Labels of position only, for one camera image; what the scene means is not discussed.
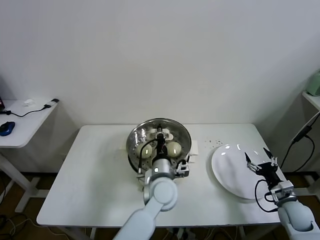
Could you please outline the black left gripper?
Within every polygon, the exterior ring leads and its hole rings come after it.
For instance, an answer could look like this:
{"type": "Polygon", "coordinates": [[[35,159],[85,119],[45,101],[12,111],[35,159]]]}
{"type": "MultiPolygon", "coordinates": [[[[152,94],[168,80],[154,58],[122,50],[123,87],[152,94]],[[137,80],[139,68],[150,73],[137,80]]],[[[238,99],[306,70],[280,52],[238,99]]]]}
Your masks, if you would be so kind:
{"type": "Polygon", "coordinates": [[[166,134],[165,128],[161,124],[157,125],[157,136],[156,136],[156,157],[157,158],[166,158],[167,157],[167,148],[165,146],[166,140],[164,135],[166,134]]]}

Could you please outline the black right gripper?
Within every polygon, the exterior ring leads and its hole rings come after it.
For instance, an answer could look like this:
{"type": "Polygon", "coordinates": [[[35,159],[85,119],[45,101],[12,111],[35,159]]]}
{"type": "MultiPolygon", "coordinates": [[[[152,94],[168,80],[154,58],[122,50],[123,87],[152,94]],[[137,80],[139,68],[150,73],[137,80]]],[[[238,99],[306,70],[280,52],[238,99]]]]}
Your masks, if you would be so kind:
{"type": "Polygon", "coordinates": [[[269,187],[275,187],[282,182],[277,175],[278,158],[273,156],[273,154],[265,147],[263,150],[270,159],[270,162],[264,162],[257,165],[251,161],[249,155],[245,152],[246,165],[252,172],[257,173],[258,176],[264,177],[269,187]]]}

